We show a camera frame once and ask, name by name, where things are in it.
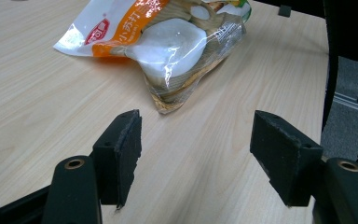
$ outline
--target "white plastic bag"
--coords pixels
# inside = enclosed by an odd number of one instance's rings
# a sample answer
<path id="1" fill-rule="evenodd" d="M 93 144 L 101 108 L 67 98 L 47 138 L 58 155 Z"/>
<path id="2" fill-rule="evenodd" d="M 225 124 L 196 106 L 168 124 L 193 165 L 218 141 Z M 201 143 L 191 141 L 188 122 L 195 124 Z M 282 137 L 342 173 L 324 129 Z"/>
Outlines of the white plastic bag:
<path id="1" fill-rule="evenodd" d="M 158 112 L 179 108 L 245 35 L 246 0 L 91 0 L 54 45 L 137 61 Z"/>

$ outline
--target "metal screw hole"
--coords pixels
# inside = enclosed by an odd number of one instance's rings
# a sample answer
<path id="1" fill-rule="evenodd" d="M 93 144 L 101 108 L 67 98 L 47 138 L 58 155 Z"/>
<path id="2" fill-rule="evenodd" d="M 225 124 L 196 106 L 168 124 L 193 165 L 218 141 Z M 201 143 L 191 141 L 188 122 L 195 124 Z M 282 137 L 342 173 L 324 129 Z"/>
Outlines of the metal screw hole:
<path id="1" fill-rule="evenodd" d="M 81 160 L 81 159 L 74 159 L 74 160 L 68 161 L 68 162 L 65 164 L 65 169 L 67 169 L 67 170 L 75 170 L 75 169 L 81 167 L 83 164 L 84 164 L 84 161 L 83 161 L 83 160 Z"/>
<path id="2" fill-rule="evenodd" d="M 348 161 L 339 161 L 338 165 L 344 170 L 358 172 L 358 166 L 354 163 Z"/>

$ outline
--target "light wood tabletop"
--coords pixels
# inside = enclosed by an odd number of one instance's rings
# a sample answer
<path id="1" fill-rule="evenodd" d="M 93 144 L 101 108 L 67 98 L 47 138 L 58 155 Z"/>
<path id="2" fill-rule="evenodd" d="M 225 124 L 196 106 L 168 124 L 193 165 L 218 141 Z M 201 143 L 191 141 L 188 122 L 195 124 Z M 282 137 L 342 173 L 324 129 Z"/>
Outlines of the light wood tabletop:
<path id="1" fill-rule="evenodd" d="M 54 167 L 139 109 L 142 156 L 126 205 L 103 223 L 311 223 L 287 208 L 249 152 L 255 110 L 320 142 L 325 20 L 250 1 L 247 35 L 185 104 L 160 115 L 130 59 L 67 56 L 52 46 L 87 0 L 0 0 L 0 206 L 50 184 Z"/>

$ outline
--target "wood grain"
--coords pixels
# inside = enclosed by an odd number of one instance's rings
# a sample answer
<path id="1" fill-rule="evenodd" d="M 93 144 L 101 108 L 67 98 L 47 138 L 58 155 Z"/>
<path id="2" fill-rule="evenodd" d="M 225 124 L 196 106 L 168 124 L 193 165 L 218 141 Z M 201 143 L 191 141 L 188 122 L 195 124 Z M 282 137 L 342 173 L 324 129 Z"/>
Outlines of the wood grain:
<path id="1" fill-rule="evenodd" d="M 286 208 L 249 153 L 256 109 L 320 141 L 325 21 L 251 2 L 247 36 L 177 111 L 160 115 L 139 65 L 62 55 L 52 46 L 88 2 L 0 0 L 0 205 L 89 155 L 120 113 L 140 109 L 142 157 L 126 206 L 104 223 L 311 223 Z"/>

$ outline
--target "orange label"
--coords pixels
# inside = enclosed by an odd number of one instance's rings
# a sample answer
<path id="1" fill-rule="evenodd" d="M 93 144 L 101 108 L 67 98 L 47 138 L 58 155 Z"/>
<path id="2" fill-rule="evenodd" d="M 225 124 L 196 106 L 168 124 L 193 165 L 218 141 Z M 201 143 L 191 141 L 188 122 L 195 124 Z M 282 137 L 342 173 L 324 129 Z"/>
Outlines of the orange label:
<path id="1" fill-rule="evenodd" d="M 136 0 L 121 19 L 113 38 L 110 41 L 96 43 L 92 46 L 93 56 L 111 56 L 110 49 L 135 43 L 141 36 L 141 30 L 156 17 L 169 1 Z"/>

